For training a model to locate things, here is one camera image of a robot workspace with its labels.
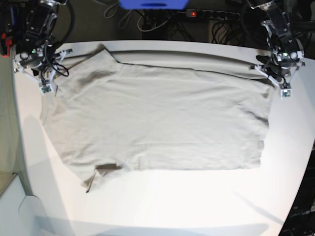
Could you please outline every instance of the cloth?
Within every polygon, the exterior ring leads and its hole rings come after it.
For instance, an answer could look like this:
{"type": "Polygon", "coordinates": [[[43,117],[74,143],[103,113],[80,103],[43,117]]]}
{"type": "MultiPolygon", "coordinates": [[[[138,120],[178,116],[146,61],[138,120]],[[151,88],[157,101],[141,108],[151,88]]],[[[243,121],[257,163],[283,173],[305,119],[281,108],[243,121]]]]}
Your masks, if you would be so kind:
{"type": "Polygon", "coordinates": [[[43,125],[63,163],[93,187],[126,171],[259,167],[268,84],[122,64],[105,50],[56,83],[56,96],[43,96],[43,125]]]}

